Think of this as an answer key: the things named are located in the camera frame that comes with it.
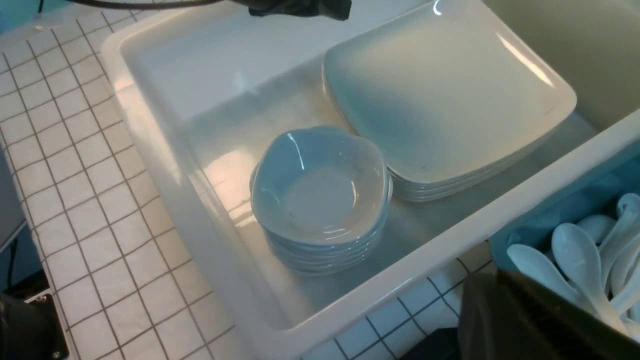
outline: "white plate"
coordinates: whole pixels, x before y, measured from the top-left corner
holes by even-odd
[[[389,167],[431,186],[507,158],[576,104],[480,0],[436,1],[341,43],[324,57],[324,78]]]

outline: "bowl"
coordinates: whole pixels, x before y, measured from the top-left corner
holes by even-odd
[[[368,236],[388,206],[389,176],[372,142],[330,127],[278,136],[255,169],[251,202],[265,230],[301,244]]]

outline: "blue basket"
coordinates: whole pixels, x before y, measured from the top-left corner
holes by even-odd
[[[640,142],[635,142],[495,233],[489,242],[496,266],[518,271],[507,248],[521,243],[546,252],[559,224],[597,213],[616,218],[619,197],[639,188]]]

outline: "spoon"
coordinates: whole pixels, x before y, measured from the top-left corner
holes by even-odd
[[[625,287],[638,254],[640,254],[640,241],[633,243],[613,264],[611,269],[611,290],[614,296],[619,294]]]
[[[600,249],[600,257],[602,260],[602,274],[601,283],[604,286],[611,272],[613,264],[622,256],[625,252],[629,252],[628,249],[637,244],[640,241],[640,226],[633,225],[627,227],[623,232],[620,232],[615,238],[613,238],[606,248]]]
[[[596,245],[599,245],[616,225],[616,221],[606,215],[595,214],[583,218],[576,225],[589,234]]]
[[[551,237],[551,248],[564,274],[590,301],[601,321],[628,335],[625,324],[604,295],[600,277],[600,254],[589,235],[573,224],[561,224]]]
[[[580,294],[560,274],[556,266],[540,251],[522,244],[507,249],[507,255],[518,270],[572,304],[578,304]]]
[[[640,266],[636,265],[625,287],[611,299],[611,305],[618,314],[622,314],[638,301],[640,301]]]

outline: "white ceramic spoon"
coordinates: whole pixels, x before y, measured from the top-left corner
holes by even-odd
[[[625,324],[604,295],[600,284],[600,254],[589,235],[573,224],[556,227],[551,238],[558,266],[590,301],[601,321],[628,335]]]
[[[638,254],[640,254],[640,241],[635,241],[613,264],[611,269],[611,290],[614,296],[619,294],[625,287],[625,283],[631,276],[631,270],[636,265]]]
[[[625,287],[611,299],[611,305],[618,314],[623,314],[638,301],[640,301],[640,266],[636,265]]]
[[[616,226],[616,221],[607,215],[595,214],[583,218],[576,225],[589,234],[596,245],[599,245]]]
[[[507,255],[523,274],[568,302],[578,304],[580,294],[566,282],[551,260],[540,251],[526,245],[514,244],[507,249]]]

